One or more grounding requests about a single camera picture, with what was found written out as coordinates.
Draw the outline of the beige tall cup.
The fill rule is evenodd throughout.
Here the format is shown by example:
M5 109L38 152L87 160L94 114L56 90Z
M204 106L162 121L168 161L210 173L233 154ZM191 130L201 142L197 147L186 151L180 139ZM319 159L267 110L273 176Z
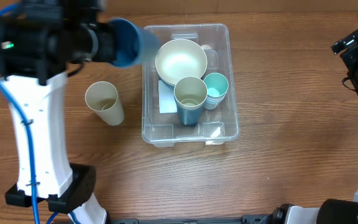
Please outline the beige tall cup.
M208 89L202 79L185 77L174 87L174 97L177 105L184 110L198 110L207 98Z
M124 110L117 88L109 82L96 82L85 93L87 106L105 123L117 126L124 121Z

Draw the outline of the dark blue tall cup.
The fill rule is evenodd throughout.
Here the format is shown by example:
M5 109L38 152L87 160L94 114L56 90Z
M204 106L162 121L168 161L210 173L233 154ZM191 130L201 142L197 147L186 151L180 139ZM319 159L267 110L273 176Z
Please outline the dark blue tall cup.
M186 126L194 126L203 112L203 106L195 110L186 110L177 105L177 113L181 124Z
M109 24L114 28L116 41L112 65L126 68L155 58L161 43L149 30L123 18L111 19Z

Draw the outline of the cream bowl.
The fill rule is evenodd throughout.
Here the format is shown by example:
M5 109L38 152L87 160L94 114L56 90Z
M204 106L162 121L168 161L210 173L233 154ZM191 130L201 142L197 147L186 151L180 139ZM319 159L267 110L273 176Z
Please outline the cream bowl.
M201 78L207 66L205 51L188 39L168 41L161 46L155 57L155 69L159 77L174 86L185 77Z

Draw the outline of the mint green small cup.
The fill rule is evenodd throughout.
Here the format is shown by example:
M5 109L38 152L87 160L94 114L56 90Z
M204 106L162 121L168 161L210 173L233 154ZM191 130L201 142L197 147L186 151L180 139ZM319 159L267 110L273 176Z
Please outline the mint green small cup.
M221 73L210 73L203 81L207 86L209 97L220 98L228 91L229 82Z

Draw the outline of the light blue small cup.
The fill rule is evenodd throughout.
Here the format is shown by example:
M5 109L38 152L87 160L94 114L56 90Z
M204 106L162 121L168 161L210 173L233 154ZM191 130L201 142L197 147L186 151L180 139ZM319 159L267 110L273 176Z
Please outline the light blue small cup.
M222 102L224 98L225 95L220 98L216 98L208 95L204 103L204 107L208 110L213 110Z

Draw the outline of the grey small cup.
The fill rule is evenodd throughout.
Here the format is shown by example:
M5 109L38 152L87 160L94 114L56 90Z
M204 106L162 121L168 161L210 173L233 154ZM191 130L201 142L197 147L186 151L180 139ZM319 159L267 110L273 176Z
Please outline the grey small cup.
M207 109L207 110L214 110L215 108L217 108L219 106L219 103L215 103L215 102L206 102L204 104L204 107Z

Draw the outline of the blue bowl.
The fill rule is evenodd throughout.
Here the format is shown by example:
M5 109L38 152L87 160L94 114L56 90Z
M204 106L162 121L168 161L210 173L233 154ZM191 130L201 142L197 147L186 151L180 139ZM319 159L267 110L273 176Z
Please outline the blue bowl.
M160 78L160 81L162 81L162 83L167 87L167 88L169 88L169 89L171 89L171 90L174 90L174 85L171 85L171 84L169 84L169 83L167 83L166 81L164 81L164 80L162 80L161 78Z

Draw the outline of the pink small cup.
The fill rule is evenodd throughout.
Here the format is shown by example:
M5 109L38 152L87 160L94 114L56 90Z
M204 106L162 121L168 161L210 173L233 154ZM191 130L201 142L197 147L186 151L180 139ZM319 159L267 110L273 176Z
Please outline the pink small cup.
M220 96L211 96L211 95L207 95L206 101L212 103L220 103L222 102L222 100L226 97L226 94L220 95Z

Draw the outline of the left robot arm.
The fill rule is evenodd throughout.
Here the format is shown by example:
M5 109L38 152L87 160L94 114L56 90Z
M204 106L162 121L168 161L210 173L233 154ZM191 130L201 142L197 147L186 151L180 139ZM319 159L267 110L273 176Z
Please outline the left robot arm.
M73 223L109 223L94 195L96 170L68 160L64 95L69 63L111 62L114 28L98 22L104 1L21 1L0 11L0 92L14 123L19 177L9 205L48 203Z

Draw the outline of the white paper label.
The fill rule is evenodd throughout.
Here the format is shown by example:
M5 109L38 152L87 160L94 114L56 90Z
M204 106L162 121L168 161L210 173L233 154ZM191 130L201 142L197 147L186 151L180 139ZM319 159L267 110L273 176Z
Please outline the white paper label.
M177 113L173 88L162 80L158 81L158 105L160 114Z

